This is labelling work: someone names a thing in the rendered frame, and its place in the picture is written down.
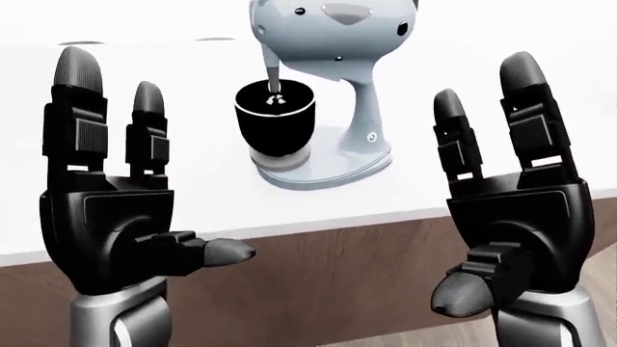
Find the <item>wooden counter cabinet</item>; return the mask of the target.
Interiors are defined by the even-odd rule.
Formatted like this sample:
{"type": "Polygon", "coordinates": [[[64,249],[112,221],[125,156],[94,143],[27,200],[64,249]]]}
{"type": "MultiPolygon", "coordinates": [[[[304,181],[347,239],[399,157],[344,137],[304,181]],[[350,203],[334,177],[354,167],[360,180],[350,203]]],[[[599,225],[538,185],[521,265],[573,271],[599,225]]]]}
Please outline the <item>wooden counter cabinet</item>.
{"type": "MultiPolygon", "coordinates": [[[[444,204],[283,227],[257,257],[170,280],[171,347],[311,347],[450,323],[429,308],[467,252],[444,204]]],[[[0,347],[68,347],[74,290],[39,200],[0,205],[0,347]]]]}

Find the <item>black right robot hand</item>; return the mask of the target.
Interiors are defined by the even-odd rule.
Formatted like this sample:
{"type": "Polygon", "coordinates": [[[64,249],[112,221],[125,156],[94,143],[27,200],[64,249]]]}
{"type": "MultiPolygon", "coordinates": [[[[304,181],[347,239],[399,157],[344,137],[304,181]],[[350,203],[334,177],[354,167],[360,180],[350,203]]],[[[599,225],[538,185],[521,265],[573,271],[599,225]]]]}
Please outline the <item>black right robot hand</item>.
{"type": "Polygon", "coordinates": [[[543,71],[521,51],[501,63],[499,77],[518,173],[483,175],[460,98],[449,89],[434,98],[446,203],[469,247],[431,297],[431,309],[448,317],[505,308],[526,291],[571,291],[594,239],[590,191],[543,71]]]}

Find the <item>light blue stand mixer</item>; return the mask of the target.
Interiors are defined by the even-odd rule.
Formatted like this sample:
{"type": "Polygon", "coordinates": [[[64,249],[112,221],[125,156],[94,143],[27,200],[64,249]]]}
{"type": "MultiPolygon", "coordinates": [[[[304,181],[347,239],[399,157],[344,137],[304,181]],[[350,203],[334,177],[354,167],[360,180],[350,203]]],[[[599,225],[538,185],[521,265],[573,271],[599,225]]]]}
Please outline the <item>light blue stand mixer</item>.
{"type": "Polygon", "coordinates": [[[268,81],[280,67],[344,80],[353,87],[354,115],[345,131],[324,126],[282,163],[260,149],[260,175],[286,190],[323,190],[384,170],[391,146],[383,134],[373,68],[414,30],[419,0],[251,0],[249,19],[260,42],[268,81]]]}

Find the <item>black mixing bowl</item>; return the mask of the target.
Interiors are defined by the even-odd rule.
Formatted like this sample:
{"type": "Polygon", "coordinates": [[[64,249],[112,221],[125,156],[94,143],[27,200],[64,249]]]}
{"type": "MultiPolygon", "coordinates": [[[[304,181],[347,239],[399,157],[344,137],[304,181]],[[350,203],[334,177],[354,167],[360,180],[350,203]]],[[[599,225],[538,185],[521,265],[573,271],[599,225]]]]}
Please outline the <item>black mixing bowl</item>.
{"type": "Polygon", "coordinates": [[[302,149],[315,126],[312,89],[295,80],[281,80],[273,94],[268,81],[244,86],[235,96],[240,132],[252,149],[264,155],[283,157],[302,149]]]}

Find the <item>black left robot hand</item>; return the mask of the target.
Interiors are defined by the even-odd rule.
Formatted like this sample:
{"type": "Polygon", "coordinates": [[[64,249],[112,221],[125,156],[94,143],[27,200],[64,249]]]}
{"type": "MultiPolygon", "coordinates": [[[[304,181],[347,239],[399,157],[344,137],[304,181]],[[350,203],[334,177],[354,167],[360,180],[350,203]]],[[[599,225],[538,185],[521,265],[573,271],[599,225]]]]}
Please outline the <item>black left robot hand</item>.
{"type": "Polygon", "coordinates": [[[112,294],[152,277],[184,277],[255,256],[247,242],[206,241],[194,231],[171,229],[168,121],[155,84],[140,83],[135,94],[126,127],[127,176],[103,171],[108,100],[95,57],[65,48],[51,96],[43,115],[47,188],[40,197],[40,224],[49,256],[76,291],[112,294]]]}

